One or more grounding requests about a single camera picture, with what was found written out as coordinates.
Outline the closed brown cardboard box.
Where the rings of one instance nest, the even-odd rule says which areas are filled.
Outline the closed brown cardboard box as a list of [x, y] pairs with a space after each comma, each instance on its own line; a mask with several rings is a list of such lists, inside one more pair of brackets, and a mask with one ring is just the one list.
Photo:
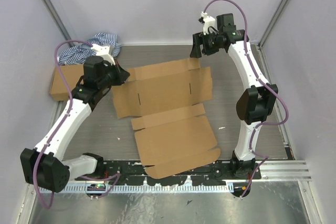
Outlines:
[[[72, 91], [80, 77], [83, 75], [83, 65], [64, 65], [60, 66], [60, 70], [64, 75], [70, 90]], [[69, 98], [66, 85], [64, 84], [57, 68], [55, 68], [54, 71], [49, 94], [55, 101], [67, 101]]]

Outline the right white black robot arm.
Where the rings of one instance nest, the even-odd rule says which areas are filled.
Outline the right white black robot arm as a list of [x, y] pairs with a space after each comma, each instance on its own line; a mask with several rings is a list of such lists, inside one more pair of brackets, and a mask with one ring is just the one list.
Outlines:
[[238, 143], [230, 159], [230, 171], [243, 179], [255, 168], [255, 148], [261, 123], [271, 115], [278, 87], [270, 84], [253, 57], [249, 38], [243, 29], [238, 30], [233, 14], [212, 17], [202, 12], [199, 22], [203, 30], [193, 35], [190, 56], [200, 58], [224, 49], [233, 60], [243, 83], [244, 92], [236, 103], [240, 119]]

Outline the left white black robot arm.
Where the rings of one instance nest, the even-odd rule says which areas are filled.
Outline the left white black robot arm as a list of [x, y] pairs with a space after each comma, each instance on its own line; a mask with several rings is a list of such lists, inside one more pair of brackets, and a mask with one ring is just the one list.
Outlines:
[[25, 182], [36, 188], [58, 193], [70, 180], [82, 176], [100, 180], [106, 173], [99, 155], [84, 153], [67, 161], [63, 157], [80, 125], [111, 87], [124, 84], [130, 73], [101, 56], [88, 57], [82, 68], [83, 74], [56, 123], [33, 149], [25, 148], [20, 154]]

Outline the aluminium frame post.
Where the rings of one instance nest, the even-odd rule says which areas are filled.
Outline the aluminium frame post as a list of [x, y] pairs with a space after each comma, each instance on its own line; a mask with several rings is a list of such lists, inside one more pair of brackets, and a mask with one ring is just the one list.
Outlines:
[[71, 40], [71, 36], [68, 33], [68, 30], [66, 29], [66, 26], [64, 25], [64, 23], [62, 22], [57, 10], [55, 9], [53, 3], [51, 0], [41, 0], [44, 4], [44, 6], [46, 7], [46, 9], [48, 10], [52, 20], [54, 21], [54, 23], [56, 24], [58, 30], [60, 31], [60, 33], [62, 34], [62, 36], [64, 37], [65, 40]]
[[265, 32], [263, 33], [260, 42], [258, 43], [258, 47], [262, 48], [266, 43], [268, 37], [270, 36], [272, 30], [274, 29], [275, 25], [277, 24], [278, 20], [280, 19], [281, 15], [285, 11], [287, 5], [289, 4], [290, 0], [281, 0], [275, 13], [273, 14], [269, 24], [266, 27]]

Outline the aluminium front rail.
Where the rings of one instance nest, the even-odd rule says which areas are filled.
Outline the aluminium front rail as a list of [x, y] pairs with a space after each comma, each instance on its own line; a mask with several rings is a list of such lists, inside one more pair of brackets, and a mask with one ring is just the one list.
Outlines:
[[[145, 171], [145, 167], [138, 161], [103, 161], [98, 165], [98, 174], [89, 175], [91, 179], [106, 179], [116, 173], [121, 176], [118, 185], [143, 185], [162, 186], [183, 185], [190, 181], [193, 186], [199, 185], [224, 185], [226, 181], [247, 181], [252, 172], [233, 173], [229, 162], [218, 160], [212, 164], [195, 168], [169, 177], [157, 179]], [[254, 179], [270, 180], [310, 180], [311, 176], [305, 162], [301, 161], [267, 161], [256, 171]]]

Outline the left aluminium frame post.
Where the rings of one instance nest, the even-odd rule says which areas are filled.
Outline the left aluminium frame post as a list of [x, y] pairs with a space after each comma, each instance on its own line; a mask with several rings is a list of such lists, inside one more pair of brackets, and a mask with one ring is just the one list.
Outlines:
[[46, 9], [48, 10], [52, 20], [54, 21], [54, 23], [56, 24], [58, 30], [60, 31], [60, 33], [62, 34], [62, 36], [64, 37], [65, 40], [71, 40], [71, 36], [68, 33], [68, 30], [66, 29], [66, 26], [64, 25], [64, 23], [62, 22], [57, 10], [55, 9], [53, 3], [51, 0], [41, 0], [44, 4], [44, 6], [46, 7]]

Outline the blue white striped cloth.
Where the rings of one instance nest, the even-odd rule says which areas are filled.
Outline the blue white striped cloth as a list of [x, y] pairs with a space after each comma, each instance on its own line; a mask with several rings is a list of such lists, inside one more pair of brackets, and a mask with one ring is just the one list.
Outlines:
[[[118, 36], [111, 33], [97, 33], [87, 40], [87, 43], [100, 47], [110, 46], [110, 55], [116, 58], [121, 51], [121, 44], [118, 43]], [[86, 44], [79, 44], [63, 50], [57, 60], [60, 65], [83, 64], [90, 56], [97, 56], [98, 52]]]

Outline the right aluminium frame post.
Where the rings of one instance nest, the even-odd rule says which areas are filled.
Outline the right aluminium frame post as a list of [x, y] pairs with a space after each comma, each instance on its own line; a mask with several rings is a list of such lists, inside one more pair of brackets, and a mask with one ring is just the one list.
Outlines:
[[258, 43], [258, 47], [262, 48], [266, 43], [268, 37], [270, 36], [272, 30], [274, 29], [275, 25], [277, 24], [278, 20], [280, 19], [281, 15], [285, 11], [287, 5], [289, 4], [290, 0], [281, 0], [275, 13], [273, 14], [269, 24], [266, 27], [265, 32], [263, 33], [260, 42]]

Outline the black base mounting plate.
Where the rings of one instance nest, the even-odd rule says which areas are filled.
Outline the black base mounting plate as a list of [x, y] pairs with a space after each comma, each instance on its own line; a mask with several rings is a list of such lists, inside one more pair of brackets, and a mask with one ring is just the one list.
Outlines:
[[150, 186], [160, 184], [161, 186], [184, 185], [188, 178], [193, 186], [217, 186], [225, 185], [228, 179], [260, 179], [259, 168], [255, 172], [253, 168], [240, 168], [234, 170], [233, 164], [221, 159], [193, 168], [188, 163], [173, 165], [143, 166], [138, 161], [103, 161], [100, 178], [112, 176], [119, 172], [117, 185], [142, 186], [147, 183]]

